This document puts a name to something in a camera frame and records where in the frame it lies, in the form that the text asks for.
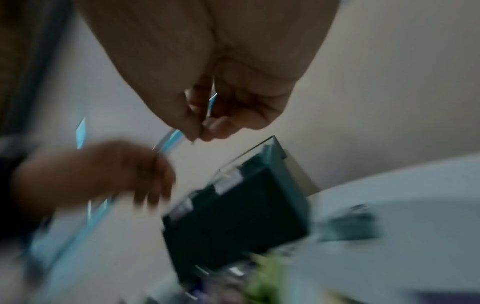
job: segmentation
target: dark teal object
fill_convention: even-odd
[[[211,184],[178,207],[183,217],[172,216],[177,209],[163,218],[180,283],[194,282],[198,267],[215,271],[308,234],[310,206],[283,162],[285,152],[275,137],[265,142],[238,166],[243,182],[222,195]]]

